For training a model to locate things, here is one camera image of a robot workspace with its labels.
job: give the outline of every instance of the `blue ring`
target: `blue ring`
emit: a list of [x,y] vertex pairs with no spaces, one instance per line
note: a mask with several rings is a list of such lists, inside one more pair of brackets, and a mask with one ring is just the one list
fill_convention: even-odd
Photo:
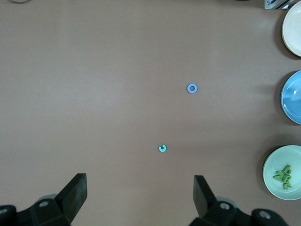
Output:
[[198,90],[198,87],[196,86],[196,84],[190,84],[190,85],[188,85],[188,87],[187,87],[187,91],[189,92],[189,93],[195,93],[195,92],[197,92],[197,90]]
[[162,145],[162,147],[159,147],[160,152],[165,152],[167,149],[166,145]]

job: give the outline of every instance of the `tabletop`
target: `tabletop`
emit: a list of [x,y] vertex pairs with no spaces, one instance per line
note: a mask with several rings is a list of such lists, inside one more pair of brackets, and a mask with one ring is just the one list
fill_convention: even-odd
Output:
[[272,151],[301,145],[280,104],[301,70],[286,14],[262,0],[2,0],[0,204],[24,210],[87,173],[74,226],[185,226],[203,175],[243,212],[299,225],[301,200],[262,178]]

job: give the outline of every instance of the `green letter-shaped pieces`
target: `green letter-shaped pieces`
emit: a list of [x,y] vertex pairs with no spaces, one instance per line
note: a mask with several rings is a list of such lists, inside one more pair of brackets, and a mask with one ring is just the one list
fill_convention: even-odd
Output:
[[288,190],[289,187],[292,187],[290,183],[283,184],[285,190]]
[[283,171],[285,174],[290,174],[290,173],[292,172],[291,166],[290,166],[290,165],[286,165],[282,171]]
[[276,173],[278,174],[278,175],[275,175],[275,176],[273,176],[273,178],[275,178],[276,180],[279,180],[279,181],[283,181],[283,176],[284,176],[284,174],[282,173],[282,172],[280,172],[280,171],[276,171]]
[[282,179],[283,183],[288,183],[292,177],[290,175],[285,175]]

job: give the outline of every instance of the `plate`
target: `plate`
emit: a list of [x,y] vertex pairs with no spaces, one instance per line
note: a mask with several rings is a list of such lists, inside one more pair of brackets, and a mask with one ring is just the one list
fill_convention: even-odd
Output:
[[[288,190],[283,188],[283,183],[273,178],[277,175],[276,171],[281,172],[286,165],[290,165],[292,170],[289,181],[292,188]],[[269,155],[263,166],[263,180],[268,190],[280,199],[301,198],[301,146],[283,146]]]
[[284,84],[281,105],[286,115],[301,124],[301,71],[293,74]]
[[301,57],[301,1],[286,14],[282,25],[282,38],[286,47]]

